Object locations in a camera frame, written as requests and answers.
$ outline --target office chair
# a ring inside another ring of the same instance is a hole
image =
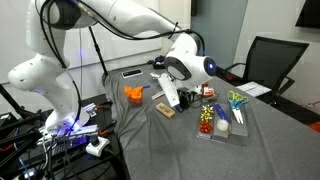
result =
[[[297,64],[308,46],[309,44],[307,43],[257,36],[250,47],[246,63],[231,65],[223,70],[223,76],[230,80],[228,71],[238,65],[245,65],[243,77],[236,81],[240,82],[240,84],[254,81],[270,88],[271,94],[268,94],[269,104],[276,105],[278,103],[277,97],[294,84],[295,81],[287,75]],[[280,87],[285,78],[288,81]]]

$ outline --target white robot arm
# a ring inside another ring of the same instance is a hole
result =
[[[8,77],[10,83],[18,89],[37,92],[52,104],[54,111],[46,121],[46,129],[50,133],[65,131],[70,127],[78,130],[89,120],[83,110],[80,111],[79,120],[75,120],[78,115],[76,92],[58,83],[56,78],[67,71],[70,64],[63,55],[66,31],[96,23],[133,40],[144,39],[136,35],[145,31],[153,30],[160,34],[169,32],[167,35],[172,36],[174,44],[166,56],[165,67],[171,76],[188,89],[203,84],[214,75],[214,61],[209,57],[196,56],[200,41],[195,34],[178,34],[181,29],[174,23],[133,1],[31,0],[27,14],[26,41],[37,54],[33,59],[15,67]],[[45,36],[49,33],[54,38]],[[56,48],[50,47],[48,42],[55,44]]]

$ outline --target yellow object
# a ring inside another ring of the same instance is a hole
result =
[[[142,86],[136,88],[124,86],[124,93],[126,93],[128,101],[131,104],[139,105],[142,103],[142,91]]]

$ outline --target paper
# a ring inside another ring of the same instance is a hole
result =
[[[264,87],[256,82],[249,82],[247,84],[238,86],[237,88],[253,97],[257,97],[271,91],[271,89]]]

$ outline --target gray tablecloth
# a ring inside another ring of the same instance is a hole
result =
[[[155,109],[160,102],[169,105],[166,97],[151,100],[161,87],[149,73],[161,71],[148,65],[139,68],[144,72],[141,76],[123,79],[123,69],[111,72],[105,81],[106,96],[114,101],[115,131],[132,179],[320,179],[317,132],[250,98],[246,146],[197,138],[201,109],[189,108],[167,119]],[[134,108],[127,103],[125,85],[150,85],[143,91],[143,106]],[[218,78],[210,85],[220,94],[217,102],[224,104],[226,92],[236,90]]]

